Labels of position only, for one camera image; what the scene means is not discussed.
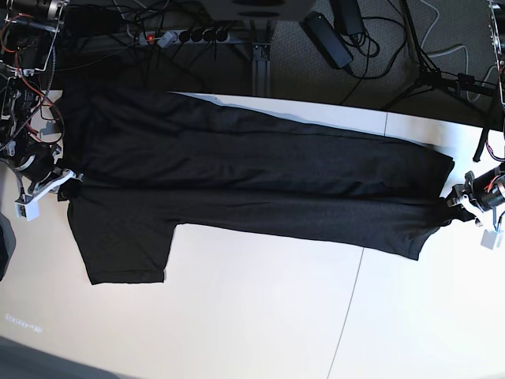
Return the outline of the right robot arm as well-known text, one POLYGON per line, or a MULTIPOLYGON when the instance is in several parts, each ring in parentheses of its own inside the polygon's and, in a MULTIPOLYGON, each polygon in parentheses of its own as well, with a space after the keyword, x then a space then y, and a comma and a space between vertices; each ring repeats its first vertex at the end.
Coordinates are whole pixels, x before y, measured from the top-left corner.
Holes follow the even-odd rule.
POLYGON ((17 177, 18 204, 34 203, 76 174, 58 165, 65 124, 50 98, 66 1, 3 1, 1 161, 17 177))

